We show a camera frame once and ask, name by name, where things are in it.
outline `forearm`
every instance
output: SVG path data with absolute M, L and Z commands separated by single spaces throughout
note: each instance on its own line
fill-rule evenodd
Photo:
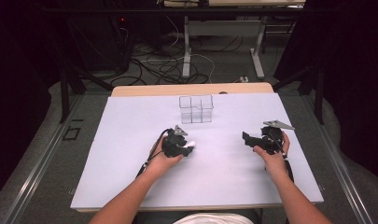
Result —
M 92 223 L 131 224 L 148 190 L 157 178 L 145 173 L 107 203 L 91 220 Z
M 329 220 L 305 197 L 288 175 L 273 177 L 282 204 L 291 224 L 330 223 Z

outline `white shirt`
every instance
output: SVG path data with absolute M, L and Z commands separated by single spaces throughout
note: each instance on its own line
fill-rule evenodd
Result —
M 254 224 L 247 217 L 229 213 L 198 213 L 184 217 L 174 224 Z

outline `clear plastic box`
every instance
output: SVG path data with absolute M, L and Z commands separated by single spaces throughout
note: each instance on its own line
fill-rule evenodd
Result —
M 182 123 L 212 122 L 212 95 L 192 95 L 179 97 Z

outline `cable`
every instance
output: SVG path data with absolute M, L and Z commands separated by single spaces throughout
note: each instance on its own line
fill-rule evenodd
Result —
M 159 145 L 160 143 L 160 140 L 162 139 L 162 136 L 167 133 L 167 132 L 170 132 L 170 131 L 173 131 L 173 129 L 165 129 L 161 134 L 160 134 L 160 137 L 157 139 L 156 143 L 153 145 L 153 148 L 150 150 L 150 154 L 148 155 L 147 157 L 147 160 L 145 161 L 145 163 L 142 165 L 142 167 L 140 168 L 138 174 L 136 175 L 136 177 L 140 176 L 147 168 L 148 166 L 148 163 L 153 160 L 157 155 L 159 155 L 161 153 L 158 152 L 156 155 L 153 155 L 154 152 L 156 151 L 156 148 L 157 146 Z

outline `hand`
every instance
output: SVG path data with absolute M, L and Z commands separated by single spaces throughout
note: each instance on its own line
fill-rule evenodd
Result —
M 290 141 L 284 132 L 282 132 L 282 135 L 284 137 L 284 144 L 282 145 L 282 149 L 287 155 L 288 148 L 290 146 Z M 285 166 L 285 161 L 282 157 L 282 152 L 270 155 L 259 146 L 253 147 L 253 151 L 258 153 L 264 159 L 265 167 L 267 171 L 270 173 L 272 179 L 280 175 L 287 175 L 287 168 Z
M 171 167 L 175 164 L 180 162 L 183 159 L 183 155 L 179 155 L 177 157 L 168 158 L 162 152 L 161 146 L 162 142 L 166 136 L 163 136 L 160 140 L 159 144 L 157 145 L 156 150 L 154 151 L 153 155 L 155 156 L 150 163 L 148 164 L 144 174 L 153 176 L 155 178 L 160 178 L 163 176 Z

